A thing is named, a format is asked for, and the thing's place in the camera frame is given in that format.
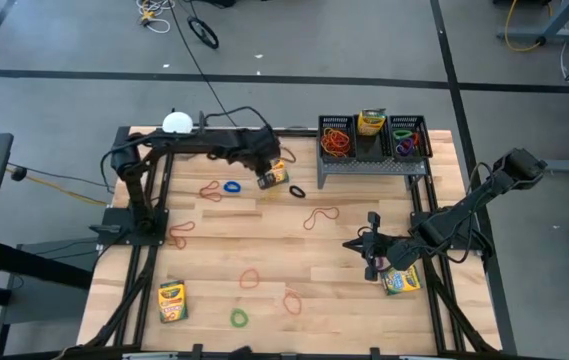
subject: yellow crayon box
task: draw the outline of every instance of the yellow crayon box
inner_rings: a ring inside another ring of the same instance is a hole
[[[160,304],[162,323],[188,318],[186,308],[186,287],[183,280],[176,280],[160,285],[157,299]]]
[[[390,268],[382,273],[382,287],[387,295],[400,294],[422,288],[420,277],[415,265],[411,265],[406,271]]]

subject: gray floor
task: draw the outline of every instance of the gray floor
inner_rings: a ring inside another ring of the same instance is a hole
[[[508,8],[489,0],[440,3],[460,82],[564,84],[561,45],[517,54],[495,38]],[[447,79],[429,0],[243,0],[227,10],[196,6],[222,41],[213,52],[187,33],[207,73]],[[0,27],[0,69],[196,73],[175,29],[153,34],[136,25],[136,16],[132,1],[18,0]],[[546,17],[545,9],[522,6],[513,24],[541,24]],[[569,67],[569,47],[566,62]],[[318,114],[376,106],[423,114],[431,129],[453,131],[464,162],[448,90],[214,86],[227,108],[254,106],[276,126],[314,126]],[[512,147],[569,159],[568,94],[465,91],[462,98],[479,160],[493,161]],[[11,161],[95,180],[99,157],[117,126],[158,124],[172,107],[191,115],[219,110],[199,82],[0,78],[0,132],[15,135]],[[257,124],[250,115],[235,119]],[[109,198],[100,188],[60,184]],[[519,353],[569,358],[569,176],[547,176],[531,191],[508,194],[491,203],[489,213]],[[87,225],[99,222],[101,214],[100,207],[7,180],[0,193],[0,241],[14,245],[91,236]],[[57,325],[56,333],[49,331]],[[77,318],[20,325],[7,352],[43,349],[33,341],[41,334],[46,349],[67,346],[78,326]]]

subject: wood grain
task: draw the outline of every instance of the wood grain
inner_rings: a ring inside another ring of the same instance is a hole
[[[147,133],[152,128],[131,131]],[[438,200],[441,205],[454,203],[464,196],[464,188],[451,133],[431,131],[430,137]],[[288,186],[259,190],[254,175],[239,164],[229,166],[202,155],[175,160],[168,198],[170,225],[193,221],[196,226],[183,233],[183,250],[167,240],[159,251],[143,349],[189,351],[194,343],[202,343],[206,351],[223,352],[249,345],[257,352],[275,353],[367,354],[370,347],[379,347],[384,354],[435,354],[426,290],[386,296],[380,284],[364,280],[359,254],[341,247],[367,224],[368,211],[382,216],[380,231],[406,234],[412,206],[404,179],[331,175],[318,190],[315,140],[281,141],[298,158],[288,171],[291,184],[301,187],[306,199],[292,197]],[[237,181],[242,191],[222,191],[224,197],[217,203],[199,197],[199,189],[212,180]],[[159,176],[154,181],[159,188]],[[118,182],[113,205],[123,207],[127,201]],[[340,211],[337,219],[318,215],[315,227],[304,229],[315,207],[333,206]],[[130,248],[113,246],[100,260],[78,343],[92,338],[119,303],[129,256]],[[242,289],[238,280],[248,268],[258,270],[260,284]],[[421,262],[418,269],[423,279]],[[471,256],[464,264],[452,264],[452,272],[460,306],[487,341],[499,347],[480,259]],[[186,281],[189,318],[161,324],[156,289],[176,279]],[[300,315],[286,311],[287,291],[300,296]],[[233,308],[248,314],[245,328],[231,326]],[[451,339],[446,311],[443,322]],[[129,321],[127,339],[134,323]]]

